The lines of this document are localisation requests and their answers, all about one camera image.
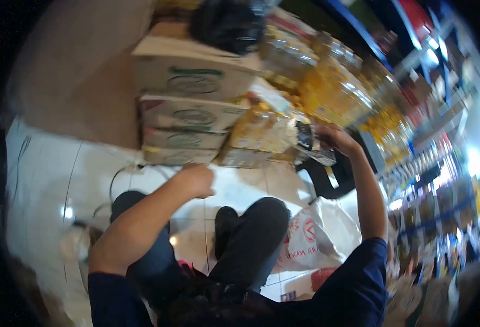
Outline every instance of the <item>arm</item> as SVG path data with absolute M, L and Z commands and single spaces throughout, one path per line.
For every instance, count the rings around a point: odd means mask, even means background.
M 111 224 L 90 252 L 89 272 L 125 276 L 129 265 L 152 247 L 179 207 L 192 198 L 213 195 L 212 181 L 213 172 L 204 165 L 184 167 Z
M 358 198 L 358 216 L 363 240 L 379 237 L 387 242 L 387 214 L 380 187 L 361 146 L 341 127 L 322 126 L 320 134 L 328 136 L 331 146 L 351 161 Z
M 356 145 L 349 159 L 356 185 L 362 238 L 379 237 L 387 242 L 387 214 L 381 190 L 363 149 L 358 143 Z

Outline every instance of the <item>red packaging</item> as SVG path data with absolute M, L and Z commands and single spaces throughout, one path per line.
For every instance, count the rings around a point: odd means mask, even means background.
M 318 271 L 315 271 L 313 272 L 313 274 L 311 275 L 311 279 L 312 279 L 312 284 L 313 284 L 313 291 L 317 291 L 320 289 L 320 287 L 323 285 L 323 282 L 325 282 L 327 280 L 327 278 L 329 278 L 332 273 L 335 272 L 335 270 L 337 269 L 338 267 L 333 267 L 333 268 L 322 268 Z

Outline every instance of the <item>white plastic bag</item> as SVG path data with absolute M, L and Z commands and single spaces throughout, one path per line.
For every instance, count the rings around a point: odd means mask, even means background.
M 338 203 L 319 197 L 289 221 L 278 264 L 288 271 L 338 267 L 361 242 L 358 225 Z

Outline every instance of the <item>green printed logo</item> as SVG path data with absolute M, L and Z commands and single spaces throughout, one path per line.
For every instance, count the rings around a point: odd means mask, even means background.
M 195 134 L 179 133 L 167 138 L 168 147 L 198 147 L 200 138 Z
M 187 163 L 191 163 L 191 158 L 183 153 L 176 153 L 165 157 L 164 163 L 166 165 L 179 166 Z
M 224 108 L 224 114 L 243 114 L 246 111 L 238 108 Z
M 216 116 L 201 109 L 184 109 L 175 111 L 173 117 L 191 125 L 209 125 L 216 121 Z
M 224 74 L 215 69 L 180 69 L 171 66 L 168 71 L 174 77 L 167 81 L 167 88 L 185 94 L 216 92 L 220 89 L 218 81 L 224 78 Z

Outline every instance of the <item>knee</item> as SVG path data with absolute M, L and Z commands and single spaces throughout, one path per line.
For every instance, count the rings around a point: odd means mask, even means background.
M 256 202 L 263 211 L 263 221 L 270 224 L 275 230 L 286 230 L 289 225 L 291 212 L 282 200 L 273 197 L 264 197 Z
M 135 204 L 145 198 L 146 195 L 138 191 L 125 191 L 117 196 L 114 204 Z

